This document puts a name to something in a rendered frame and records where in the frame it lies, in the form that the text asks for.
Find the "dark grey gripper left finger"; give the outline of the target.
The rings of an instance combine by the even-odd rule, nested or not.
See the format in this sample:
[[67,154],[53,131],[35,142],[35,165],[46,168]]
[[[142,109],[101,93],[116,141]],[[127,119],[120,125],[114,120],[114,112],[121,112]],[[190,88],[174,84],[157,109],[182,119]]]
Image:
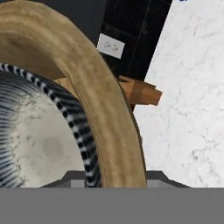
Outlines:
[[62,179],[53,181],[45,187],[85,188],[86,175],[84,171],[68,171]]

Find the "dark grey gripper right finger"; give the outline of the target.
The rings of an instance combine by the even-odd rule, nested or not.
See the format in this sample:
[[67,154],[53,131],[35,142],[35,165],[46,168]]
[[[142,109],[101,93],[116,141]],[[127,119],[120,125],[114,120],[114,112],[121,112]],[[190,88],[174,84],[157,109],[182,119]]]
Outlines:
[[168,179],[162,171],[147,171],[146,179],[148,188],[187,188],[187,185]]

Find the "small striped black white bowl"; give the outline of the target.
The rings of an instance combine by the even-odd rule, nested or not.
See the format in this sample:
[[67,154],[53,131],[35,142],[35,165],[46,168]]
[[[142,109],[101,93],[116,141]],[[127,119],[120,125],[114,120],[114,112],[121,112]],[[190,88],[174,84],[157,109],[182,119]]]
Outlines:
[[47,78],[0,63],[0,188],[46,186],[77,171],[88,187],[102,185],[79,100]]

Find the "large tan wooden bowl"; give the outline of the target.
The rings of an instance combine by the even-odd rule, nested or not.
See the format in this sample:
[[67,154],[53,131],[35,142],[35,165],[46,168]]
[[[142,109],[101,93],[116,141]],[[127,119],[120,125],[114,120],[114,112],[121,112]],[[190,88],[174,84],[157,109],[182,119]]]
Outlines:
[[0,3],[0,62],[22,75],[66,77],[90,124],[104,187],[146,187],[137,122],[93,43],[67,17],[28,0]]

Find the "brown wooden block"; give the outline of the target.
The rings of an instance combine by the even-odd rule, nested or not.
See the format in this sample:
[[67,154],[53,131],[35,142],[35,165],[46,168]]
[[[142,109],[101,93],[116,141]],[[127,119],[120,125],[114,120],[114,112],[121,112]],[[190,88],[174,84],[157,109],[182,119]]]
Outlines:
[[154,85],[121,75],[117,79],[130,104],[158,105],[162,92],[156,90]]

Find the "white wall outlet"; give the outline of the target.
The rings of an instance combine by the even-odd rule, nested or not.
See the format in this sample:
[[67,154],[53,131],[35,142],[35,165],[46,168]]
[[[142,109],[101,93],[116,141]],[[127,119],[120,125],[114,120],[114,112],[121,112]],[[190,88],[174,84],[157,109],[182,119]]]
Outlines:
[[97,50],[100,53],[120,59],[123,54],[124,46],[125,44],[122,41],[101,33],[97,43]]

